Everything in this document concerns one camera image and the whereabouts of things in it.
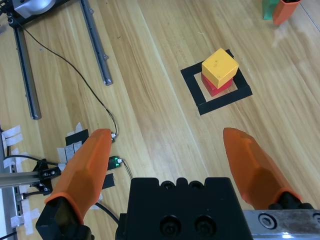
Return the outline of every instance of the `stacked blocks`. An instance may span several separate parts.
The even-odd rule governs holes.
[[[222,48],[202,63],[201,80],[213,97],[228,89],[239,64]]]

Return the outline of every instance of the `bolt head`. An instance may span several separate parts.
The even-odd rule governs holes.
[[[276,222],[273,217],[269,216],[268,214],[261,214],[259,216],[259,221],[267,229],[274,229],[276,227]]]
[[[313,219],[318,223],[320,224],[320,213],[315,213],[313,215]]]

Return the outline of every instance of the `black tape square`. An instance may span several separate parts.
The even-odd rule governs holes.
[[[80,142],[80,141],[82,142],[82,144],[84,144],[88,137],[89,137],[88,129],[79,131],[79,132],[77,132],[75,134],[67,136],[65,138],[65,145],[69,146],[71,144],[74,144],[74,143],[77,143],[77,142]]]
[[[231,57],[234,57],[229,49],[226,50],[226,52]],[[233,82],[236,85],[237,90],[229,92],[213,100],[206,101],[205,96],[203,95],[195,78],[196,74],[202,72],[202,63],[203,61],[181,70],[181,74],[184,78],[186,85],[189,88],[189,91],[199,110],[200,115],[212,112],[213,110],[222,108],[226,105],[232,104],[236,101],[239,101],[252,95],[250,86],[248,85],[240,69],[238,69],[236,75],[233,77]]]

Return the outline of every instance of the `wooden floor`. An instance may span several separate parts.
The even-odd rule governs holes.
[[[28,25],[44,45],[80,69],[115,115],[112,154],[135,177],[160,181],[232,178],[223,129],[243,130],[275,160],[306,202],[320,208],[320,3],[304,0],[281,26],[262,20],[256,0],[90,0],[114,81],[102,83],[80,4],[71,0]],[[77,123],[93,132],[113,124],[77,73],[26,35],[42,113],[31,120],[11,28],[0,35],[0,121],[21,125],[20,152],[58,162],[56,148]],[[180,73],[219,48],[231,49],[253,96],[200,116]],[[24,161],[25,171],[34,162]],[[127,211],[130,179],[114,171],[102,203]],[[42,211],[45,197],[30,197]],[[250,206],[241,201],[244,209]],[[84,222],[96,239],[114,239],[116,224],[101,210]],[[37,232],[19,239],[40,239]]]

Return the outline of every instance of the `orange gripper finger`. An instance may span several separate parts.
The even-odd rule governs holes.
[[[86,212],[99,199],[108,169],[111,144],[109,129],[94,131],[67,163],[51,196],[44,203],[58,197],[66,198],[80,223],[84,224]]]
[[[278,202],[284,192],[302,200],[252,136],[235,128],[225,128],[223,140],[241,197],[254,209],[268,209],[269,205]]]

